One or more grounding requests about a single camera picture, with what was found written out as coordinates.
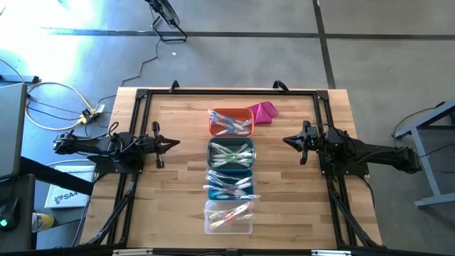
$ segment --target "wooden table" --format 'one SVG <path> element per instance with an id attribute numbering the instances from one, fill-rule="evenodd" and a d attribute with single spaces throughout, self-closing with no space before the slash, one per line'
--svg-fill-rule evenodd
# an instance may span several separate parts
<path id="1" fill-rule="evenodd" d="M 111 123 L 119 122 L 116 132 L 129 129 L 136 90 L 118 90 L 111 118 Z M 348 93 L 328 93 L 335 125 L 356 137 Z M 263 101 L 272 102 L 279 115 L 270 125 L 257 125 L 251 136 L 257 150 L 252 169 L 255 193 L 261 195 L 253 209 L 253 232 L 206 235 L 203 207 L 208 197 L 202 185 L 206 184 L 206 150 L 211 138 L 207 111 L 215 107 L 248 107 Z M 300 154 L 282 141 L 283 137 L 298 134 L 305 119 L 316 123 L 311 97 L 154 95 L 149 123 L 159 122 L 162 135 L 181 143 L 164 156 L 164 169 L 155 167 L 153 154 L 147 156 L 136 190 L 128 247 L 336 248 L 326 180 L 320 174 L 316 154 L 309 152 L 307 164 L 301 166 Z M 137 124 L 139 131 L 141 114 Z M 153 134 L 150 124 L 147 131 Z M 81 242 L 93 237 L 112 212 L 118 179 L 119 175 L 109 174 L 95 185 Z M 381 243 L 368 187 L 356 176 L 347 176 L 346 185 L 353 215 L 369 236 Z M 123 215 L 119 219 L 117 237 Z M 347 240 L 343 217 L 341 224 Z"/>

